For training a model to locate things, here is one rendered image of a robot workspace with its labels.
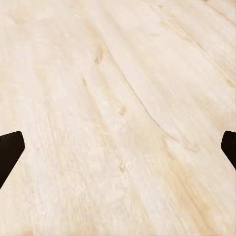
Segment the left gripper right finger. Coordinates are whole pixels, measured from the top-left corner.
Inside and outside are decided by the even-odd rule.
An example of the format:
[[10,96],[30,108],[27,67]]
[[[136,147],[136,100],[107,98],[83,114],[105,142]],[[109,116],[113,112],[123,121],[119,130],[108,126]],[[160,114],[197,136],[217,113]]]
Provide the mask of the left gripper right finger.
[[236,169],[236,132],[228,130],[224,132],[221,149]]

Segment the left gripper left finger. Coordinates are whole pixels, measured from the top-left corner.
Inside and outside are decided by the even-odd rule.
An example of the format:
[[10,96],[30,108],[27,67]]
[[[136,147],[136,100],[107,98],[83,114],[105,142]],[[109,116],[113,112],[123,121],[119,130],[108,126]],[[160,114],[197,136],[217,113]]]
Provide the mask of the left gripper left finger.
[[0,189],[25,150],[21,131],[0,136]]

